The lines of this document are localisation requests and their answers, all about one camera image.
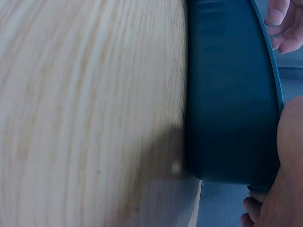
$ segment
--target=wooden surface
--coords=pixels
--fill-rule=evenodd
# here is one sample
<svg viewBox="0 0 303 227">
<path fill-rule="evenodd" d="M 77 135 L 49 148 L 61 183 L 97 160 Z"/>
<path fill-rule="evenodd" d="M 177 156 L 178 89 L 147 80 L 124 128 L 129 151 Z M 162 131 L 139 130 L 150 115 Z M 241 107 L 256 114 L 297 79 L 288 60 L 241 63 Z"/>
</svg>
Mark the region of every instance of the wooden surface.
<svg viewBox="0 0 303 227">
<path fill-rule="evenodd" d="M 0 0 L 0 227 L 194 227 L 183 0 Z"/>
</svg>

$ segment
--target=light wood table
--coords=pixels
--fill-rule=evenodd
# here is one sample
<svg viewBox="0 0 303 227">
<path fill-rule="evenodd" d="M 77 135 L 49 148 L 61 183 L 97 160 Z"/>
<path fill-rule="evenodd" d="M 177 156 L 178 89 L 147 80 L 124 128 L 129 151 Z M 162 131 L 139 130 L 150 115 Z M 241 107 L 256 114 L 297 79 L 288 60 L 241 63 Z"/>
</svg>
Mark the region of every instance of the light wood table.
<svg viewBox="0 0 303 227">
<path fill-rule="evenodd" d="M 0 227 L 194 227 L 183 0 L 0 0 Z"/>
</svg>

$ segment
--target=finger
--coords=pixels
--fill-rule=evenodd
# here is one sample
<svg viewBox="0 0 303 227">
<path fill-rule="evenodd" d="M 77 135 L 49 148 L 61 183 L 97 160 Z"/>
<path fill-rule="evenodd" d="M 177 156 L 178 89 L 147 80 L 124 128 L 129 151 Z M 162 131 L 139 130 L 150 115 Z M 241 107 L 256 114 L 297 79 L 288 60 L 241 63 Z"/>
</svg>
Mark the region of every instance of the finger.
<svg viewBox="0 0 303 227">
<path fill-rule="evenodd" d="M 294 4 L 290 4 L 282 24 L 279 26 L 270 26 L 267 28 L 268 36 L 273 37 L 276 35 L 281 35 L 282 33 L 286 32 L 294 24 L 295 10 L 296 7 L 294 6 Z"/>
<path fill-rule="evenodd" d="M 280 53 L 288 53 L 299 50 L 303 45 L 303 27 L 298 27 L 291 38 L 286 39 L 279 46 Z"/>
<path fill-rule="evenodd" d="M 258 219 L 260 218 L 261 213 L 261 207 L 262 204 L 253 199 L 252 197 L 247 197 L 243 201 L 244 208 L 246 209 L 246 212 L 249 214 L 250 219 L 256 223 Z"/>
<path fill-rule="evenodd" d="M 279 48 L 279 46 L 281 45 L 281 43 L 285 42 L 286 41 L 286 38 L 284 36 L 280 36 L 280 37 L 277 37 L 277 38 L 273 38 L 271 40 L 271 46 L 273 48 L 273 50 L 276 50 Z"/>
<path fill-rule="evenodd" d="M 241 216 L 241 226 L 242 227 L 254 227 L 254 224 L 251 219 L 250 216 L 248 214 L 243 214 Z"/>
<path fill-rule="evenodd" d="M 249 197 L 252 197 L 253 199 L 258 201 L 259 203 L 264 202 L 265 196 L 266 196 L 265 193 L 252 192 L 252 191 L 249 192 Z"/>
<path fill-rule="evenodd" d="M 287 13 L 290 0 L 269 0 L 268 17 L 265 25 L 280 25 Z"/>
</svg>

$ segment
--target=fingernail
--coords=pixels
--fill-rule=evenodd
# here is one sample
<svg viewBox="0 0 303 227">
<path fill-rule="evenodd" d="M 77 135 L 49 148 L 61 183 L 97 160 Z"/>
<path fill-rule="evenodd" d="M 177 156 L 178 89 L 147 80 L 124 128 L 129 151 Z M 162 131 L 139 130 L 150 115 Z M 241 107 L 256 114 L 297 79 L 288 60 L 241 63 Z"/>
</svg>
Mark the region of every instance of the fingernail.
<svg viewBox="0 0 303 227">
<path fill-rule="evenodd" d="M 284 17 L 283 17 L 283 13 L 275 8 L 273 8 L 270 12 L 270 23 L 278 26 L 282 23 Z"/>
</svg>

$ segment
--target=teal bowl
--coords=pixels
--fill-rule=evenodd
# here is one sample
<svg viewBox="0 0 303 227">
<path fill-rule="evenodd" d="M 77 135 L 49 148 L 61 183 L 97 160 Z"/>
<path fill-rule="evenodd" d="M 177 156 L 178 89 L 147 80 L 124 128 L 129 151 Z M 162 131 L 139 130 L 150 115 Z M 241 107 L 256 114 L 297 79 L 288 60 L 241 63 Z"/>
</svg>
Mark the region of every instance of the teal bowl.
<svg viewBox="0 0 303 227">
<path fill-rule="evenodd" d="M 283 98 L 270 40 L 251 0 L 187 0 L 185 151 L 210 182 L 265 192 L 280 166 Z"/>
</svg>

